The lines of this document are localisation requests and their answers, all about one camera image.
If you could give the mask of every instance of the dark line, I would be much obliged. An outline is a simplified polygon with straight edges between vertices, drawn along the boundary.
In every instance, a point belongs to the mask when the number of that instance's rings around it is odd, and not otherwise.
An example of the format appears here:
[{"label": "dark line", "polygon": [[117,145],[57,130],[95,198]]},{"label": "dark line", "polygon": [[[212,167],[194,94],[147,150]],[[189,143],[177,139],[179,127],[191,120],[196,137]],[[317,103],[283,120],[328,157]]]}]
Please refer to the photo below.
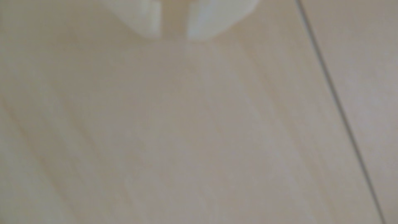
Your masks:
[{"label": "dark line", "polygon": [[333,96],[333,98],[334,98],[334,101],[335,101],[335,103],[336,103],[336,106],[337,106],[337,108],[338,108],[338,111],[339,111],[339,113],[340,113],[340,115],[341,115],[341,118],[343,119],[343,123],[344,123],[344,125],[345,125],[345,127],[346,127],[346,130],[347,130],[348,136],[349,136],[349,138],[350,138],[351,144],[352,144],[352,146],[354,147],[355,154],[357,155],[357,158],[358,158],[358,160],[359,160],[359,164],[360,164],[361,169],[362,169],[362,171],[363,171],[363,174],[364,174],[364,176],[365,176],[365,179],[366,179],[366,182],[367,182],[367,184],[368,184],[369,190],[370,190],[370,192],[371,192],[373,201],[374,201],[374,203],[375,203],[375,205],[376,205],[376,209],[377,209],[377,212],[378,212],[378,214],[379,214],[379,216],[380,216],[381,223],[382,223],[382,224],[386,224],[386,220],[385,220],[384,215],[383,215],[383,212],[382,212],[382,210],[381,210],[380,203],[379,203],[379,201],[378,201],[378,199],[377,199],[376,192],[375,192],[375,189],[374,189],[374,187],[373,187],[372,181],[371,181],[371,179],[370,179],[369,172],[368,172],[367,169],[366,169],[366,166],[365,166],[363,157],[362,157],[362,155],[361,155],[361,152],[359,151],[358,143],[357,143],[357,141],[355,140],[355,137],[354,137],[352,128],[351,128],[351,126],[350,126],[350,124],[349,124],[349,122],[348,122],[347,115],[346,115],[346,113],[345,113],[345,111],[344,111],[344,109],[343,109],[343,105],[342,105],[341,100],[340,100],[340,98],[339,98],[339,96],[338,96],[338,94],[337,94],[336,87],[335,87],[334,84],[333,84],[332,77],[331,77],[331,75],[330,75],[330,71],[328,70],[328,68],[327,68],[327,66],[326,66],[325,59],[323,58],[323,56],[322,56],[322,54],[321,54],[321,50],[320,50],[320,47],[319,47],[318,42],[316,41],[315,34],[314,34],[313,29],[312,29],[311,23],[310,23],[310,21],[309,21],[309,19],[308,19],[308,16],[307,16],[307,14],[306,14],[306,12],[305,12],[305,10],[304,10],[304,6],[303,6],[303,4],[302,4],[302,1],[301,1],[301,0],[295,0],[295,1],[296,1],[298,10],[299,10],[299,12],[301,13],[301,17],[302,17],[302,20],[303,20],[303,22],[304,22],[305,28],[306,28],[306,30],[307,30],[307,32],[308,32],[309,37],[310,37],[310,41],[311,41],[312,47],[313,47],[314,50],[315,50],[315,54],[316,54],[316,56],[318,57],[318,60],[319,60],[319,63],[320,63],[320,65],[321,65],[321,68],[322,68],[322,70],[323,70],[323,72],[324,72],[326,81],[328,82],[328,85],[329,85],[330,90],[331,90],[331,92],[332,92],[332,96]]}]

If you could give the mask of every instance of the white object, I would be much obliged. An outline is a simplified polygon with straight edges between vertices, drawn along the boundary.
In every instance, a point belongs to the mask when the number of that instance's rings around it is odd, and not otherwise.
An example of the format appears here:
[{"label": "white object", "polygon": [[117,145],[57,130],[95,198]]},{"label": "white object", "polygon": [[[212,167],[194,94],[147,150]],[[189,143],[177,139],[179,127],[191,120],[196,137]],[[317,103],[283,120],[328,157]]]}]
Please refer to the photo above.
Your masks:
[{"label": "white object", "polygon": [[102,0],[133,31],[149,39],[162,36],[162,3],[157,0]]},{"label": "white object", "polygon": [[[132,30],[146,38],[162,34],[158,0],[103,0]],[[189,8],[187,37],[204,41],[226,31],[252,13],[259,0],[197,0]]]},{"label": "white object", "polygon": [[204,41],[226,31],[256,8],[259,0],[199,0],[191,3],[188,39]]}]

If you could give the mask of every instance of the floor plank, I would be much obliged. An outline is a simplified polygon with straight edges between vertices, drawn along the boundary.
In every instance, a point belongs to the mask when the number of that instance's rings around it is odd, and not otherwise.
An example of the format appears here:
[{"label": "floor plank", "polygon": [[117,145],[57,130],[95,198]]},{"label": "floor plank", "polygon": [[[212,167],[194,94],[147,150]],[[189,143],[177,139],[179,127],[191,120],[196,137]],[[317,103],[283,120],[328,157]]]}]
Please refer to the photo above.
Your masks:
[{"label": "floor plank", "polygon": [[387,223],[396,223],[398,2],[303,3]]},{"label": "floor plank", "polygon": [[203,44],[0,4],[2,223],[380,223],[295,1]]}]

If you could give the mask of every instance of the wooden floor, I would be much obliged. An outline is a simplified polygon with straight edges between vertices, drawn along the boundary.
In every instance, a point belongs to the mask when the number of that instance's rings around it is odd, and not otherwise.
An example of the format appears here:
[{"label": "wooden floor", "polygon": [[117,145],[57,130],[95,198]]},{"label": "wooden floor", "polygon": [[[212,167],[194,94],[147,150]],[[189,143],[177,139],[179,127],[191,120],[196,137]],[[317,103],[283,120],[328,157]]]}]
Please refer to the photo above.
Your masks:
[{"label": "wooden floor", "polygon": [[171,9],[147,41],[0,0],[1,224],[398,221],[397,1],[264,0],[206,43]]}]

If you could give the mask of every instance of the wood grain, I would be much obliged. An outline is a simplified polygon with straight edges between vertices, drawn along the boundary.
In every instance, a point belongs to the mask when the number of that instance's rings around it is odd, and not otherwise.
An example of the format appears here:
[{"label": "wood grain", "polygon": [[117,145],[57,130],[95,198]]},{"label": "wood grain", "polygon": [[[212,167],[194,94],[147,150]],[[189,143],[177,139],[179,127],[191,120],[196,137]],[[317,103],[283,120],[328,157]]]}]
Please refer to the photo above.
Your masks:
[{"label": "wood grain", "polygon": [[294,1],[204,44],[88,0],[1,8],[5,224],[380,223]]},{"label": "wood grain", "polygon": [[398,2],[303,0],[387,223],[398,220]]}]

